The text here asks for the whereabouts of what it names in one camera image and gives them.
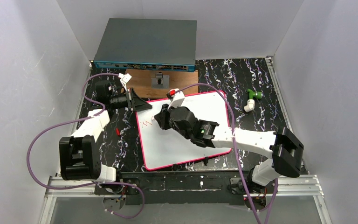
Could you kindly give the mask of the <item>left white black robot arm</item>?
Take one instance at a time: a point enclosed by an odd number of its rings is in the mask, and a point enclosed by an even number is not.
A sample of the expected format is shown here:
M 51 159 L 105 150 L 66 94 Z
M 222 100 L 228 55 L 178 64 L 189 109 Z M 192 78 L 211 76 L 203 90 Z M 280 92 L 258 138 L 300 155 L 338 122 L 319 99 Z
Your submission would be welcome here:
M 113 87 L 109 81 L 96 84 L 97 102 L 105 105 L 105 110 L 95 104 L 89 111 L 89 119 L 69 137 L 59 141 L 61 177 L 68 180 L 89 180 L 94 182 L 114 182 L 117 170 L 103 165 L 97 141 L 109 124 L 117 109 L 130 111 L 152 109 L 152 105 L 140 98 L 133 88 Z

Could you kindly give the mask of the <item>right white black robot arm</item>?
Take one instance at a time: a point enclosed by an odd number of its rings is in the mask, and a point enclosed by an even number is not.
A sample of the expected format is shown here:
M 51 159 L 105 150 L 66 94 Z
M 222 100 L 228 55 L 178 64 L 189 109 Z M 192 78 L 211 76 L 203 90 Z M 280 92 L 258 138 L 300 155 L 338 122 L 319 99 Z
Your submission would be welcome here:
M 162 130 L 173 129 L 199 147 L 240 149 L 266 157 L 249 173 L 248 185 L 266 186 L 280 176 L 300 176 L 304 145 L 287 127 L 269 132 L 232 129 L 198 119 L 187 107 L 171 109 L 168 104 L 154 118 Z

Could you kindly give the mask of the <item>white pipe elbow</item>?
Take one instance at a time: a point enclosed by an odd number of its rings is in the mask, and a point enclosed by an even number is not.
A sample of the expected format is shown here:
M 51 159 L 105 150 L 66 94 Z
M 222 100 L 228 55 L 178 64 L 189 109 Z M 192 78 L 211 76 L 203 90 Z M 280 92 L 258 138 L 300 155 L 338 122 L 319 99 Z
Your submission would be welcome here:
M 253 99 L 248 99 L 247 104 L 244 106 L 245 112 L 251 112 L 255 108 L 255 101 Z

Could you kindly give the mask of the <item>pink framed whiteboard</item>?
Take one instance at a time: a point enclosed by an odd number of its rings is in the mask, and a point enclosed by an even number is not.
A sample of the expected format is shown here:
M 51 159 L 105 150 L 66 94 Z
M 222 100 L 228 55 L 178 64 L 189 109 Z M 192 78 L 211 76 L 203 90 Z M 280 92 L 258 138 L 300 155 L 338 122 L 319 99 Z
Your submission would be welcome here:
M 222 98 L 224 95 L 223 91 L 187 95 L 182 105 L 198 119 L 229 126 L 227 106 Z M 162 130 L 154 115 L 160 112 L 163 104 L 169 102 L 167 98 L 150 100 L 148 103 L 152 105 L 151 109 L 136 113 L 141 150 L 147 170 L 157 170 L 231 152 L 231 148 L 227 147 L 199 147 L 172 129 Z

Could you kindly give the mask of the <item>red marker cap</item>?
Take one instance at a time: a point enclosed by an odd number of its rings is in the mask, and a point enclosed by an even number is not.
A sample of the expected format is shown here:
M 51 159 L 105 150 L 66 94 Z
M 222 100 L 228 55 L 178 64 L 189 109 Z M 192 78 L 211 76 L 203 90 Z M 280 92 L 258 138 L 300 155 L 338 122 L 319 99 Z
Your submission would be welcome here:
M 121 132 L 120 132 L 120 130 L 119 130 L 118 128 L 116 128 L 115 130 L 116 130 L 116 134 L 117 134 L 117 136 L 121 136 Z

